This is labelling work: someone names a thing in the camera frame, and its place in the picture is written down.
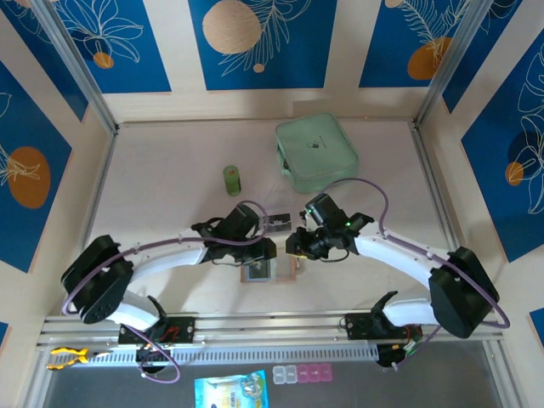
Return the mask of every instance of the dark gray surface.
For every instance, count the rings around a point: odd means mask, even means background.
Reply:
[[[189,408],[196,378],[262,369],[272,408],[502,406],[483,346],[476,342],[431,343],[396,373],[373,362],[332,363],[332,382],[274,385],[272,366],[184,366],[174,385],[145,380],[135,367],[73,366],[53,373],[45,406]]]

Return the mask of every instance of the green container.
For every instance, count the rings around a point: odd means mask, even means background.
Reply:
[[[227,166],[223,169],[224,186],[229,196],[238,196],[241,193],[240,171],[236,166]]]
[[[357,152],[330,113],[282,123],[276,138],[281,172],[299,193],[320,191],[333,181],[357,175]]]

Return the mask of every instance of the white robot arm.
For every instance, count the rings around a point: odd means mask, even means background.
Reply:
[[[96,238],[62,275],[61,282],[84,323],[112,320],[142,332],[165,326],[166,314],[153,297],[127,288],[137,279],[178,266],[191,266],[231,256],[239,264],[275,258],[275,243],[254,237],[261,218],[239,204],[226,218],[194,224],[178,239],[147,245],[147,260],[137,268],[124,258],[109,235]],[[253,230],[253,236],[247,235]],[[128,251],[136,253],[138,248]]]
[[[389,302],[396,292],[385,295],[368,316],[361,318],[368,321],[358,322],[368,327],[359,338],[387,338],[390,332],[408,325],[441,325],[454,336],[469,337],[491,311],[491,305],[440,259],[461,269],[493,300],[499,299],[478,258],[467,248],[447,252],[389,233],[364,214],[349,218],[327,194],[310,201],[301,215],[306,224],[315,223],[317,228],[299,227],[287,240],[288,253],[326,260],[332,248],[343,249],[388,264],[429,290],[426,298],[403,301]]]

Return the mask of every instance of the white table surface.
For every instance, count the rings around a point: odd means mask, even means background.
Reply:
[[[275,127],[281,121],[181,122],[122,127],[105,181],[91,239],[110,234],[122,248],[167,237],[196,222],[226,216],[244,199],[297,214],[313,195],[299,195],[281,176]],[[386,225],[421,243],[445,247],[406,122],[341,123],[360,156],[359,175],[379,183],[391,201]],[[235,164],[242,193],[227,195],[222,170]],[[348,214],[378,218],[382,197],[358,183],[331,196]],[[144,254],[133,257],[138,264]],[[342,263],[303,262],[296,282],[240,283],[240,270],[204,263],[138,280],[131,289],[152,295],[167,312],[316,311],[372,306],[389,290],[422,286],[383,263],[351,256]]]

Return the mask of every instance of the white wall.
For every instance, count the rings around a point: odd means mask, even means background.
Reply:
[[[338,0],[323,89],[208,92],[187,0],[144,0],[172,92],[107,94],[105,99],[119,122],[279,118],[316,111],[414,117],[427,88],[359,89],[382,1]]]
[[[524,0],[452,114],[440,101],[422,130],[442,170],[462,237],[497,276],[501,306],[512,321],[504,331],[508,351],[534,407],[544,400],[544,350],[529,312],[544,307],[544,247],[507,263],[461,139],[543,28],[544,2]]]
[[[62,296],[60,276],[78,250],[110,136],[92,111],[80,123],[0,12],[0,60],[71,145],[71,159],[28,274],[0,262],[0,407],[14,407],[43,319]]]

